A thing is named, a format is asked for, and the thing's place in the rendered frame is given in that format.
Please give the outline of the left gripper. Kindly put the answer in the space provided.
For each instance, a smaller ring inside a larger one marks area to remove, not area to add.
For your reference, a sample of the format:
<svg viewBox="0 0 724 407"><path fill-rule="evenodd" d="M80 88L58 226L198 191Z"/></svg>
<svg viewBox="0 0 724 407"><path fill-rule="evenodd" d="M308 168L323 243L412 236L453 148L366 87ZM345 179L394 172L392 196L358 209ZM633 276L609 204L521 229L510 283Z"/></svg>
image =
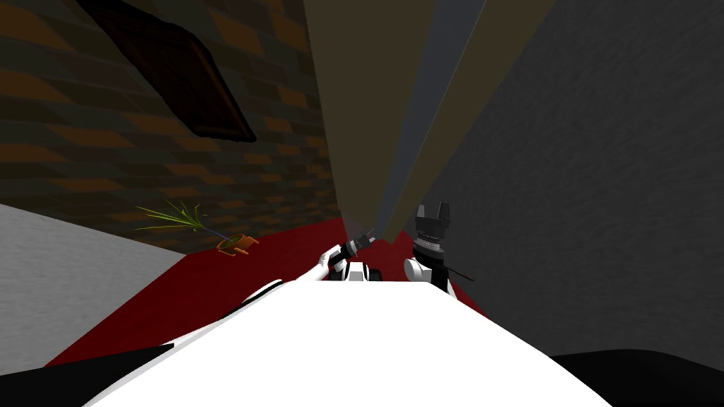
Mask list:
<svg viewBox="0 0 724 407"><path fill-rule="evenodd" d="M374 229L362 230L358 236L346 242L346 250L350 254L357 254L360 250L370 246L375 239L373 236Z"/></svg>

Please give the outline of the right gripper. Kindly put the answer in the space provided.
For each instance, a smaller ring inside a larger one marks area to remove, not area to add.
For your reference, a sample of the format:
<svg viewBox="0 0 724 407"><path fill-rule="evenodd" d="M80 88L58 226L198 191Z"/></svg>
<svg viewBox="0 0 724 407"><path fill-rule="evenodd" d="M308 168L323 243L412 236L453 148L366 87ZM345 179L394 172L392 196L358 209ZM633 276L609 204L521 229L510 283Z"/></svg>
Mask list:
<svg viewBox="0 0 724 407"><path fill-rule="evenodd" d="M437 211L437 218L427 218L425 206L420 204L415 217L415 228L424 235L444 235L450 227L450 204L441 201Z"/></svg>

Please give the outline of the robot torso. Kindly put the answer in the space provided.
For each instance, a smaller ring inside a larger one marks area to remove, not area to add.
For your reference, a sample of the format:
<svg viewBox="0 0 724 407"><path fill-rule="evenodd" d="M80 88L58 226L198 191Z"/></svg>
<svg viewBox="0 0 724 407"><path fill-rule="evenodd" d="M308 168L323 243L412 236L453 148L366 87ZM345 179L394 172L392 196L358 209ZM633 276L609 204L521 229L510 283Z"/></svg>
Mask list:
<svg viewBox="0 0 724 407"><path fill-rule="evenodd" d="M429 283L283 283L84 407L610 407Z"/></svg>

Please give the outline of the green plant in orange pot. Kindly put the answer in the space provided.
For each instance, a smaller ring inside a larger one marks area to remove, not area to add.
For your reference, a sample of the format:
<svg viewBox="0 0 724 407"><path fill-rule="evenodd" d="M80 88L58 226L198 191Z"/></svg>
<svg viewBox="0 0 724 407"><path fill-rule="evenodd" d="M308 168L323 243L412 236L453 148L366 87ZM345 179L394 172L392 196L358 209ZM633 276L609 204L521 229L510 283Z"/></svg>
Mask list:
<svg viewBox="0 0 724 407"><path fill-rule="evenodd" d="M227 254L228 256L235 256L236 254L248 254L248 247L252 244L258 244L259 241L253 237L247 235L224 235L209 226L207 226L202 218L205 216L201 212L201 204L197 203L193 207L187 206L183 200L179 200L178 204L173 203L170 200L165 201L169 205L168 210L153 210L144 208L142 206L135 206L140 209L144 215L153 220L158 220L161 225L152 225L134 229L137 230L159 230L159 229L172 229L172 228L184 228L194 232L200 230L211 233L219 239L216 244L216 251Z"/></svg>

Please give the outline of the dark brown framed picture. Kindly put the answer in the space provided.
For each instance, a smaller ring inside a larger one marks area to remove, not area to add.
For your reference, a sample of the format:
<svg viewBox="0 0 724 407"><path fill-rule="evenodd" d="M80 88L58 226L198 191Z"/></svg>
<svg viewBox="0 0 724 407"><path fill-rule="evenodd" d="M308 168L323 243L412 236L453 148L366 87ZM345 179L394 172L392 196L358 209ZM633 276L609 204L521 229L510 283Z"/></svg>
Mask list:
<svg viewBox="0 0 724 407"><path fill-rule="evenodd" d="M238 143L256 141L210 51L197 36L123 0L75 1L191 133Z"/></svg>

